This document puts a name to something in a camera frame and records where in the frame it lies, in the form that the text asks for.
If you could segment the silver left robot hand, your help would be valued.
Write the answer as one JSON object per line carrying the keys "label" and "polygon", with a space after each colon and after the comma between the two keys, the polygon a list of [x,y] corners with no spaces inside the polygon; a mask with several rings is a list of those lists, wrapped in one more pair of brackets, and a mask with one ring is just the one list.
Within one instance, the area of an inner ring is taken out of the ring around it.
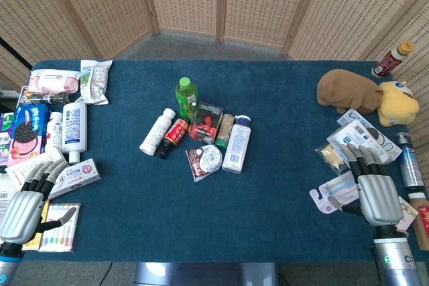
{"label": "silver left robot hand", "polygon": [[12,197],[1,221],[3,248],[19,248],[37,233],[64,226],[75,215],[76,208],[69,209],[63,217],[42,222],[42,210],[67,161],[59,159],[41,163],[27,175],[21,190]]}

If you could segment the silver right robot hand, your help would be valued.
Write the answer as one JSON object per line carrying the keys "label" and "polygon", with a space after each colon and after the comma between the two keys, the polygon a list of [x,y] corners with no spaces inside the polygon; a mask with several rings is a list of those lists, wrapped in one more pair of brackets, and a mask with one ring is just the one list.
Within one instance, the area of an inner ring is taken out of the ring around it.
{"label": "silver right robot hand", "polygon": [[364,216],[374,227],[398,224],[404,217],[399,196],[375,150],[362,145],[355,147],[350,143],[341,145],[340,149],[349,163],[360,204],[343,204],[332,196],[328,197],[329,202],[337,210]]}

